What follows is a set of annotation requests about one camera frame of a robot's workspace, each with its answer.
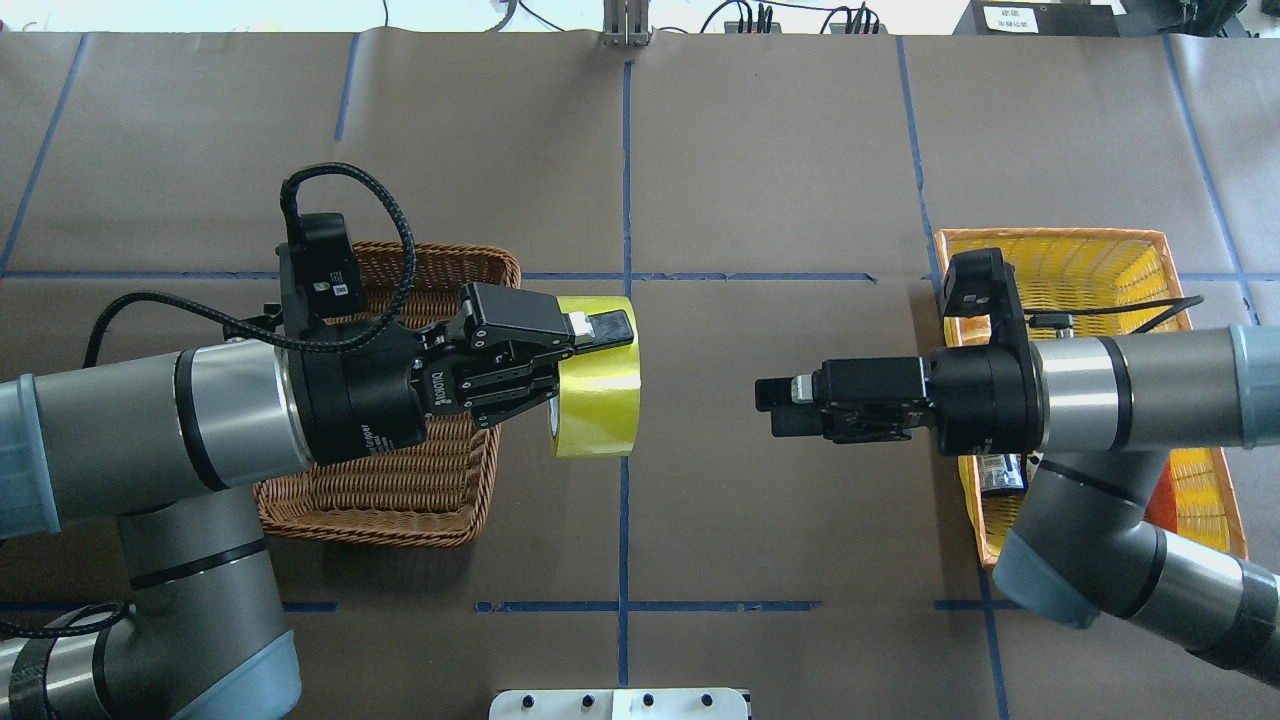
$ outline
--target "brown wicker basket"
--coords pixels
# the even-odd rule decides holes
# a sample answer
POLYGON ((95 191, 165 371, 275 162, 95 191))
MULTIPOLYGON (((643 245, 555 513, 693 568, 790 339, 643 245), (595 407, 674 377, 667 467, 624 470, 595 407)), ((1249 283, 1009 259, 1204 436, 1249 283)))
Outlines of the brown wicker basket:
MULTIPOLYGON (((403 272, 399 242, 356 242, 380 313, 403 272)), ((468 282, 520 287, 520 265, 504 250, 419 245, 413 293, 401 311, 408 327, 452 318, 468 282)), ((498 465, 499 428, 476 429, 470 414, 431 418, 428 441, 340 465, 274 478, 255 488, 262 528, 274 536, 402 547, 453 547, 484 528, 498 465)))

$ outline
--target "white label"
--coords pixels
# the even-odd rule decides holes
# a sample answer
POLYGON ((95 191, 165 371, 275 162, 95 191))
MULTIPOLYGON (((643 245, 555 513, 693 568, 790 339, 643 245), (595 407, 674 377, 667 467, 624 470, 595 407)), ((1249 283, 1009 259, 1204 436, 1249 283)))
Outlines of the white label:
POLYGON ((1036 10, 1030 8, 997 8, 987 5, 982 9, 987 15, 987 27, 1000 32, 1039 32, 1036 27, 1036 10))

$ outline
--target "orange object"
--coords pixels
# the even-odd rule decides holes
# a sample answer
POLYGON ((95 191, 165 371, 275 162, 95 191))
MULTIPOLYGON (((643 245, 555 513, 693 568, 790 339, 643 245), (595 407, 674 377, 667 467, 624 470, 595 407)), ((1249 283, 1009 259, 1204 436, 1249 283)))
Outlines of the orange object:
POLYGON ((1178 532, 1178 495, 1174 489, 1174 469, 1165 462, 1156 491, 1147 503, 1147 521, 1171 533, 1178 532))

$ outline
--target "blue tape line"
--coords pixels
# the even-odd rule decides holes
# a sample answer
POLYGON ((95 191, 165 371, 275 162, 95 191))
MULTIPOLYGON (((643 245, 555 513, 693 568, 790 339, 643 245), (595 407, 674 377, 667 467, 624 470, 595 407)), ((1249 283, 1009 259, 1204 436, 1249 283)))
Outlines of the blue tape line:
MULTIPOLYGON (((477 615, 502 612, 620 612, 622 605, 612 600, 477 602, 477 615)), ((631 612, 809 612, 822 607, 820 600, 641 600, 627 601, 631 612)))
POLYGON ((822 607, 819 600, 657 600, 631 602, 632 612, 809 612, 822 607))
POLYGON ((526 281, 621 281, 622 273, 521 273, 526 281))
POLYGON ((54 133, 58 132, 58 122, 63 118, 67 97, 72 94, 72 86, 76 85, 76 76, 79 73, 79 64, 84 59, 84 47, 87 46, 88 35, 81 35, 81 41, 76 46, 76 58, 72 59, 72 67, 67 70, 67 79, 63 81, 63 92, 58 96, 58 104, 54 105, 54 114, 50 115, 49 127, 45 128, 45 138, 40 142, 40 151, 36 152, 36 163, 31 167, 31 176, 27 177, 27 187, 22 191, 18 211, 13 217, 13 224, 9 225, 9 238, 4 243, 4 252, 0 252, 0 278, 5 277, 9 258, 13 255, 13 249, 18 245, 18 233, 22 232, 23 220, 27 219, 27 208, 31 206, 31 196, 36 192, 40 170, 45 168, 49 146, 54 142, 54 133))
MULTIPOLYGON (((0 602, 0 612, 70 612, 97 602, 0 602)), ((337 612, 337 602, 283 602, 285 612, 337 612)))
POLYGON ((148 272, 97 272, 97 270, 18 270, 5 275, 9 279, 24 281, 275 281, 280 273, 271 272, 192 272, 192 273, 148 273, 148 272))
POLYGON ((631 682, 627 643, 631 602, 631 459, 618 462, 618 687, 631 682))
POLYGON ((911 79, 906 69, 906 45, 901 35, 893 40, 897 42, 897 73, 902 78, 902 105, 906 109, 906 132, 911 140, 911 163, 915 168, 915 195, 920 201, 920 224, 924 227, 924 250, 929 256, 929 281, 933 283, 933 295, 941 301, 942 269, 933 252, 933 222, 924 202, 924 163, 920 160, 920 136, 915 128, 915 104, 911 101, 911 79))
POLYGON ((1204 160, 1204 149, 1199 141, 1199 133, 1196 132, 1196 122, 1192 119, 1190 106, 1187 104, 1187 92, 1183 90, 1183 78, 1178 73, 1178 59, 1174 58, 1174 42, 1167 35, 1161 36, 1165 44, 1165 60, 1169 63, 1169 74, 1174 81, 1174 96, 1178 99, 1178 109, 1183 114, 1183 123, 1187 126, 1187 135, 1192 140, 1192 151, 1196 154, 1196 164, 1199 165, 1201 178, 1204 181, 1204 188, 1208 191, 1208 202, 1213 208, 1213 218, 1217 220, 1219 231, 1222 233, 1222 238, 1226 241, 1226 256, 1231 261, 1231 269, 1235 272, 1235 279, 1240 283, 1240 293, 1244 295, 1245 309, 1249 313, 1249 319, 1254 325, 1261 325, 1258 320, 1257 304, 1253 301, 1253 291, 1249 290, 1249 283, 1244 279, 1244 265, 1240 264, 1240 254, 1235 247, 1235 236, 1231 234, 1231 227, 1226 222, 1226 213, 1222 211, 1222 201, 1217 193, 1217 184, 1213 182, 1213 174, 1208 170, 1208 163, 1204 160))
POLYGON ((978 566, 978 591, 982 594, 982 619, 987 625, 987 653, 991 655, 991 679, 996 688, 996 710, 1000 720, 1009 720, 1009 698, 1005 694, 1005 670, 1000 664, 1000 638, 996 637, 996 611, 992 609, 991 582, 978 566))
POLYGON ((338 105, 338 124, 333 129, 333 141, 342 142, 342 133, 347 129, 347 102, 351 101, 352 78, 356 77, 356 50, 360 47, 360 33, 351 35, 351 50, 347 54, 347 77, 342 81, 342 102, 338 105))
POLYGON ((632 273, 634 279, 649 281, 852 281, 879 282, 870 273, 632 273))
MULTIPOLYGON (((1235 273, 1179 273, 1184 282, 1240 282, 1243 275, 1235 273)), ((1256 275, 1251 279, 1271 279, 1277 275, 1256 275)))
POLYGON ((1023 606, 1011 600, 934 600, 933 609, 941 612, 956 612, 964 610, 1021 610, 1023 606))
POLYGON ((477 602, 479 615, 494 612, 617 612, 618 603, 607 601, 534 601, 534 602, 477 602))
POLYGON ((285 602, 285 612, 337 612, 337 602, 285 602))
POLYGON ((622 64, 622 295, 631 297, 631 65, 622 64))

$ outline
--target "label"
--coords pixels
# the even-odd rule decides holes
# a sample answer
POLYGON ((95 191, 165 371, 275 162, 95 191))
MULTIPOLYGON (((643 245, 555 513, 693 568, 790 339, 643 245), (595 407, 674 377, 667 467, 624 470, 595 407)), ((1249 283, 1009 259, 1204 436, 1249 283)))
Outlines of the label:
POLYGON ((439 407, 440 405, 453 405, 449 400, 449 392, 445 386, 444 372, 431 373, 431 405, 439 407))
POLYGON ((369 425, 360 425, 360 433, 365 437, 365 452, 369 455, 381 455, 396 450, 389 438, 375 433, 369 425))
POLYGON ((1027 489, 1016 455, 978 456, 978 486, 982 492, 1018 492, 1027 489))
POLYGON ((1030 8, 998 8, 986 5, 982 14, 987 17, 987 27, 1000 32, 1039 32, 1036 26, 1036 10, 1030 8))

